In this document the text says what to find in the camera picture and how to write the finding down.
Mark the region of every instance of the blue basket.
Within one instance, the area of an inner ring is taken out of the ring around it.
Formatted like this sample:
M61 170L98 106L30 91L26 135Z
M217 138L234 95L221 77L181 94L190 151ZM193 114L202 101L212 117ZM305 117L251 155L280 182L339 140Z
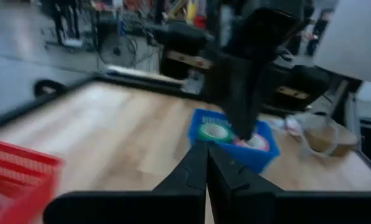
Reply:
M231 129L231 125L228 123L227 117L224 114L209 110L196 109L194 111L189 129L191 145L195 143L196 139L200 139L198 135L200 125L207 122L220 123L221 125L226 125ZM269 151L250 149L220 141L217 141L216 143L227 150L234 157L234 159L248 166L254 173L259 174L275 157L279 156L279 149L267 123L257 121L256 127L257 133L268 141L268 144L270 145Z

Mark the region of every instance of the wooden board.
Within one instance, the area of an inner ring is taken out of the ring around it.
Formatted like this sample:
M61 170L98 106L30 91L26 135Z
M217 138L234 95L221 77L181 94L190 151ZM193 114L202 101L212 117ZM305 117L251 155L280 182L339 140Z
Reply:
M196 108L215 106L95 82L0 128L0 140L66 160L69 190L150 190L189 149ZM371 170L351 153L300 161L299 144L275 131L281 149L263 177L286 190L371 190ZM212 222L207 211L207 223Z

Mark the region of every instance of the tape roll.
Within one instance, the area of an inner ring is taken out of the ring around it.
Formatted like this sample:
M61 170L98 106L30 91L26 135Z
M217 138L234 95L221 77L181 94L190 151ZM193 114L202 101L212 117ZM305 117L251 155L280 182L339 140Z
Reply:
M233 134L226 126L216 123L205 123L199 127L199 137L208 141L232 142Z
M268 152L270 150L270 145L268 144L268 141L259 134L254 134L253 138L251 138L249 141L242 141L239 139L236 139L234 141L234 144L237 146L247 147L250 149L257 149Z

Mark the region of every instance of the red basket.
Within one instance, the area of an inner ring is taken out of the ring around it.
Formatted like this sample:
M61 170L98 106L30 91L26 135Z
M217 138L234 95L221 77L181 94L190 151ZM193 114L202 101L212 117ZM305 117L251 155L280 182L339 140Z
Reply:
M0 142L0 224L29 223L55 195L63 161Z

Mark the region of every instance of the person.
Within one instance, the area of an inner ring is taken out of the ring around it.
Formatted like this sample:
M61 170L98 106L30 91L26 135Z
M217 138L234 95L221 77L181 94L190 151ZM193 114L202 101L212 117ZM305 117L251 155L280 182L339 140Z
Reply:
M323 9L321 11L321 15L317 20L314 28L312 30L312 34L308 34L307 38L309 39L309 43L306 47L307 54L313 56L314 52L317 49L318 43L323 35L328 22L331 20L333 9Z
M312 0L306 0L304 2L303 19L304 20L310 19L311 16L314 14L314 10L315 10L314 2ZM302 42L302 33L303 31L294 35L292 38L290 38L290 40L286 44L287 50L291 52L291 54L293 55L299 54L300 44Z

